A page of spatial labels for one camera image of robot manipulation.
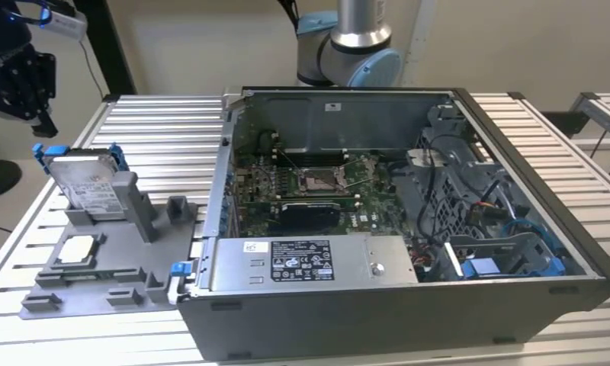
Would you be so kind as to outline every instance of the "blue latch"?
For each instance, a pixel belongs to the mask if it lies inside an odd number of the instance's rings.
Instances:
[[[119,162],[119,169],[122,171],[128,172],[130,165],[127,164],[127,160],[124,159],[124,151],[119,144],[112,143],[110,146],[111,155],[114,156],[116,162]]]
[[[34,153],[34,158],[39,161],[39,164],[42,164],[43,166],[43,171],[46,172],[46,174],[50,174],[50,169],[46,165],[46,163],[43,162],[43,144],[42,143],[38,143],[34,147],[32,147],[32,153]]]
[[[71,151],[71,147],[67,145],[51,146],[46,150],[46,156],[66,156],[66,154],[68,154],[68,151]]]
[[[192,262],[176,262],[170,270],[172,277],[187,277],[192,275]]]
[[[483,276],[499,275],[501,273],[496,261],[492,258],[468,259],[463,265],[464,278],[480,278]]]

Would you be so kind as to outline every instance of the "power supply label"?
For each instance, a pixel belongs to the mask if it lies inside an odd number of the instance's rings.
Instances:
[[[329,240],[272,242],[272,279],[333,281],[333,252]]]

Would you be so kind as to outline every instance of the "aluminum extrusion table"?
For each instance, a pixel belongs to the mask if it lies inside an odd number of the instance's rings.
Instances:
[[[511,142],[610,255],[610,177],[525,99],[473,95]],[[187,195],[205,204],[223,120],[221,97],[123,96],[106,102],[75,146],[122,144],[154,201]],[[22,320],[20,301],[62,235],[67,199],[48,182],[0,251],[0,362],[7,364],[200,364],[179,311]],[[194,255],[200,253],[198,225]],[[610,363],[610,299],[563,316],[524,345],[395,355],[261,362],[271,365],[565,365]]]

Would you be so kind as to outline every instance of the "metal case panel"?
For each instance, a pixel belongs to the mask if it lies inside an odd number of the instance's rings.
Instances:
[[[198,297],[179,311],[204,358],[368,355],[525,342],[604,281],[505,280]]]

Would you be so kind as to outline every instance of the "blue tab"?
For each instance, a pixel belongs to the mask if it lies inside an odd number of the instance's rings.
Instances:
[[[543,277],[565,276],[565,265],[557,257],[552,258],[548,263],[548,267],[540,271]]]
[[[115,161],[119,162],[119,169],[124,172],[128,172],[130,165],[127,164],[127,159],[124,159],[123,148],[118,145],[118,143],[111,144],[110,151],[111,151],[111,155],[115,158]]]
[[[174,263],[170,273],[172,274],[172,277],[187,277],[192,275],[192,263],[191,262]]]
[[[42,164],[43,166],[43,170],[46,172],[46,174],[50,174],[50,169],[46,165],[46,162],[43,161],[43,144],[42,143],[38,143],[34,147],[32,147],[32,153],[34,153],[34,158],[39,161],[39,164]]]
[[[68,151],[71,151],[71,147],[68,145],[51,146],[46,150],[46,156],[66,156]]]
[[[501,273],[496,261],[492,258],[468,259],[461,265],[461,270],[464,271],[464,278],[480,278]]]

